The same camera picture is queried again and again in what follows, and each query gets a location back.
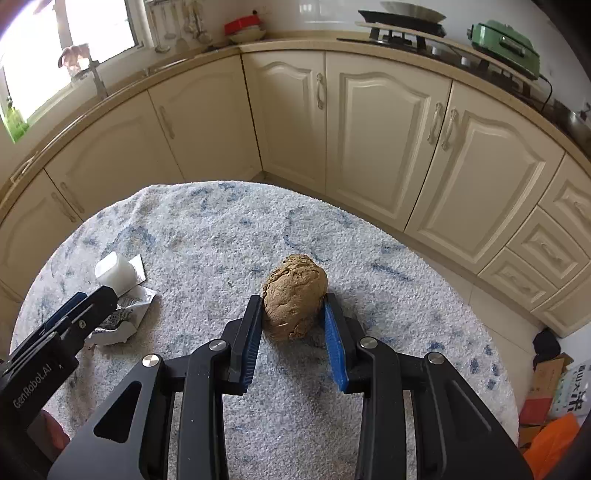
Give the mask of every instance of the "silver pivot bolt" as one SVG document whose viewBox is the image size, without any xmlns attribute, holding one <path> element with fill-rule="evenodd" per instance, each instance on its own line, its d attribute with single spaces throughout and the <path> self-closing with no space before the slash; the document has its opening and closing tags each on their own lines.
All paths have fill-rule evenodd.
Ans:
<svg viewBox="0 0 591 480">
<path fill-rule="evenodd" d="M 363 348 L 376 348 L 378 346 L 378 341 L 373 337 L 363 337 L 359 343 Z"/>
<path fill-rule="evenodd" d="M 212 340 L 209 342 L 209 349 L 213 352 L 219 352 L 220 350 L 224 350 L 226 345 L 227 343 L 225 340 Z"/>
<path fill-rule="evenodd" d="M 142 358 L 142 365 L 145 367 L 153 367 L 154 365 L 158 365 L 158 362 L 160 362 L 160 358 L 158 358 L 158 355 L 154 355 L 153 353 Z"/>
<path fill-rule="evenodd" d="M 439 352 L 431 352 L 427 355 L 427 359 L 433 365 L 441 365 L 445 361 L 445 357 Z"/>
</svg>

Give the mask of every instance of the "green electric cooker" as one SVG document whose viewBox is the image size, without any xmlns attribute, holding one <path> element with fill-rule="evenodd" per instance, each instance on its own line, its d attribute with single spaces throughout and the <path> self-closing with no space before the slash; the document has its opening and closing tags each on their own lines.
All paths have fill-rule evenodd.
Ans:
<svg viewBox="0 0 591 480">
<path fill-rule="evenodd" d="M 531 80 L 540 76 L 540 55 L 529 39 L 496 20 L 472 25 L 467 31 L 472 46 L 506 63 Z"/>
</svg>

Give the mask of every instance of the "window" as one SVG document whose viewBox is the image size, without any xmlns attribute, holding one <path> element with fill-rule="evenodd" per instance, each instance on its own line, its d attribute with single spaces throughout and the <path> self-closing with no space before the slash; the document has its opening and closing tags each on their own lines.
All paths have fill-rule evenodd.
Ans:
<svg viewBox="0 0 591 480">
<path fill-rule="evenodd" d="M 62 49 L 84 43 L 99 62 L 137 45 L 125 0 L 32 2 L 0 40 L 5 78 L 0 92 L 7 90 L 14 107 L 28 119 L 70 84 L 68 69 L 57 65 Z M 0 100 L 6 110 L 6 99 Z"/>
</svg>

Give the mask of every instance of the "power cord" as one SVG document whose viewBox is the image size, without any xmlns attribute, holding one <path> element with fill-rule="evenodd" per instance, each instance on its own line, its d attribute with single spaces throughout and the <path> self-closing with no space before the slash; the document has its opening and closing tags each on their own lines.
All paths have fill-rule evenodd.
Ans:
<svg viewBox="0 0 591 480">
<path fill-rule="evenodd" d="M 541 73 L 540 73 L 540 78 L 542 80 L 544 80 L 546 83 L 548 83 L 548 85 L 550 85 L 550 93 L 548 94 L 548 98 L 546 99 L 546 101 L 544 102 L 544 105 L 542 105 L 542 108 L 540 109 L 540 113 L 542 113 L 544 111 L 544 108 L 546 106 L 546 103 L 548 103 L 548 100 L 550 100 L 550 97 L 552 96 L 552 84 L 550 83 L 550 81 L 544 77 Z"/>
</svg>

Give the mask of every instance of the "kitchen cabinet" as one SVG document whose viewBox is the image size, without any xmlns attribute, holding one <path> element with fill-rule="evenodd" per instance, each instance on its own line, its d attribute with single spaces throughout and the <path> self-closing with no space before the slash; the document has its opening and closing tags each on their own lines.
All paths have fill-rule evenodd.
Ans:
<svg viewBox="0 0 591 480">
<path fill-rule="evenodd" d="M 327 195 L 403 231 L 433 158 L 452 81 L 332 52 L 326 79 Z"/>
<path fill-rule="evenodd" d="M 591 256 L 591 179 L 568 155 L 540 206 Z"/>
<path fill-rule="evenodd" d="M 6 360 L 14 323 L 21 309 L 22 298 L 0 282 L 0 358 Z"/>
<path fill-rule="evenodd" d="M 156 183 L 182 183 L 148 92 L 101 117 L 46 171 L 82 219 Z"/>
<path fill-rule="evenodd" d="M 453 82 L 405 232 L 478 273 L 533 210 L 564 151 L 509 107 Z"/>
<path fill-rule="evenodd" d="M 324 193 L 324 52 L 242 56 L 263 170 Z"/>
<path fill-rule="evenodd" d="M 557 290 L 536 269 L 508 248 L 501 250 L 478 276 L 528 310 L 548 300 Z"/>
<path fill-rule="evenodd" d="M 0 281 L 24 298 L 47 259 L 81 223 L 42 170 L 0 225 Z"/>
<path fill-rule="evenodd" d="M 159 83 L 150 97 L 185 180 L 246 181 L 262 170 L 239 56 Z"/>
<path fill-rule="evenodd" d="M 591 320 L 591 264 L 552 298 L 532 311 L 560 336 L 567 336 Z"/>
<path fill-rule="evenodd" d="M 558 288 L 589 263 L 577 242 L 539 207 L 531 212 L 508 247 Z"/>
</svg>

